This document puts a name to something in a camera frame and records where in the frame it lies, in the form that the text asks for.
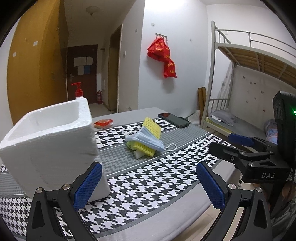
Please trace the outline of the person's right hand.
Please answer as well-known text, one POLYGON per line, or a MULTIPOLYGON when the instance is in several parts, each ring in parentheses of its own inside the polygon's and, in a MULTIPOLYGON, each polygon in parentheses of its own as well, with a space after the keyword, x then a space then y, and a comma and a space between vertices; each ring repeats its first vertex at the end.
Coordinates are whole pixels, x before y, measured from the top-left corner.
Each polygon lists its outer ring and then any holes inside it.
POLYGON ((286 184, 281 190, 281 194, 275 206, 277 208, 283 208, 285 205, 291 202, 294 197, 295 197, 295 182, 286 181, 286 184))

